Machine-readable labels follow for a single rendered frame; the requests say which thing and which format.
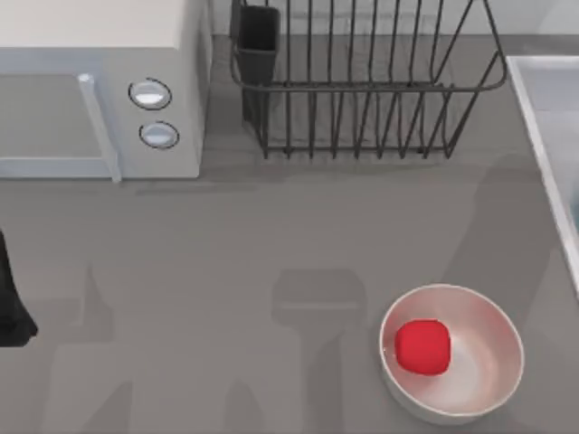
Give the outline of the small microwave knob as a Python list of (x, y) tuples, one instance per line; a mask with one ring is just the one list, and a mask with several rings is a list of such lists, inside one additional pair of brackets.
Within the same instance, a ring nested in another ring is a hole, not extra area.
[(139, 128), (140, 140), (153, 149), (167, 150), (179, 143), (180, 134), (170, 123), (156, 121)]

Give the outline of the black cutlery holder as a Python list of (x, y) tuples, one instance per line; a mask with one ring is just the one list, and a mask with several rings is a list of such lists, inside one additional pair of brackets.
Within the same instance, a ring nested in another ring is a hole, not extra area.
[(280, 10), (232, 0), (230, 36), (240, 74), (243, 119), (260, 127), (269, 108), (269, 92), (256, 90), (273, 81), (280, 42)]

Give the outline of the pale microwave oven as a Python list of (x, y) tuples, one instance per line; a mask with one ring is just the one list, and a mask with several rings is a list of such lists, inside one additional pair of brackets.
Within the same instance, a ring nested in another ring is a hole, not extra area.
[[(204, 146), (213, 43), (208, 0), (0, 0), (0, 74), (87, 72), (114, 127), (122, 180), (195, 178)], [(128, 96), (153, 78), (172, 92), (161, 110)], [(180, 134), (167, 150), (146, 146), (143, 125)]]

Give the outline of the red rounded block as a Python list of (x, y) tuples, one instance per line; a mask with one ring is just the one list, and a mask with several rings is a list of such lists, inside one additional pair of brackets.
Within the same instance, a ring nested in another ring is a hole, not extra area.
[(451, 362), (451, 335), (437, 319), (414, 319), (399, 327), (394, 336), (395, 359), (407, 372), (435, 376)]

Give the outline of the large microwave knob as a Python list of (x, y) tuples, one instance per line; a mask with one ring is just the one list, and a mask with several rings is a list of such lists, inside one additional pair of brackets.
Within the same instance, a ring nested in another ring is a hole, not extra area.
[(153, 78), (131, 83), (128, 96), (137, 107), (144, 110), (161, 110), (172, 101), (171, 89), (162, 81)]

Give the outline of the white bowl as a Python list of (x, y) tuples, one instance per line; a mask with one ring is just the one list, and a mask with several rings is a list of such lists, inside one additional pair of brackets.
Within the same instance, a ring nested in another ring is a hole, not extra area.
[[(411, 373), (398, 363), (395, 335), (412, 320), (447, 327), (450, 363), (443, 373)], [(393, 398), (434, 425), (466, 425), (497, 410), (515, 393), (525, 369), (524, 345), (510, 317), (488, 297), (451, 284), (429, 284), (396, 298), (384, 312), (377, 345)]]

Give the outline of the microwave door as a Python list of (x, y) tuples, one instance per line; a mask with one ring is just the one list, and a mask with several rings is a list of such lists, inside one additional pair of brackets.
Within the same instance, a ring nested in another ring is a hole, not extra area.
[[(112, 180), (81, 94), (79, 74), (0, 74), (0, 179)], [(96, 84), (118, 151), (97, 80)]]

